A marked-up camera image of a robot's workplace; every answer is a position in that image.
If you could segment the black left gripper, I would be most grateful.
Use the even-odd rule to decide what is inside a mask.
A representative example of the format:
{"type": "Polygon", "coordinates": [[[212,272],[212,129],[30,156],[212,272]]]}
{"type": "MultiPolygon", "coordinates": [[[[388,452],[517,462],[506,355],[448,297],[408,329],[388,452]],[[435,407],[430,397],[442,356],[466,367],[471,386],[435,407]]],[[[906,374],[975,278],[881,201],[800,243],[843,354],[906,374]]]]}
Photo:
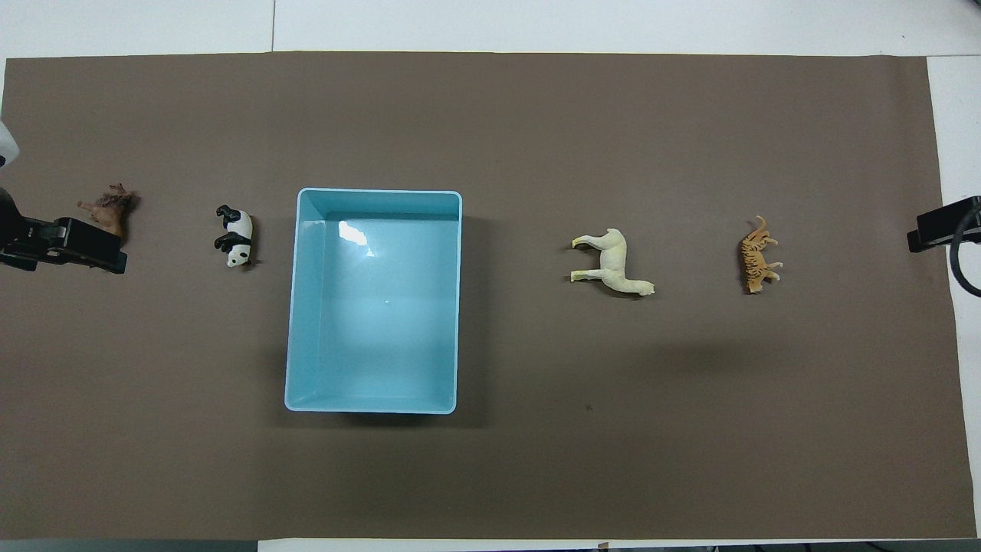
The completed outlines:
{"type": "Polygon", "coordinates": [[[1,188],[1,262],[35,271],[46,265],[84,265],[112,274],[126,272],[127,255],[119,235],[76,218],[54,222],[24,217],[7,189],[1,188]]]}

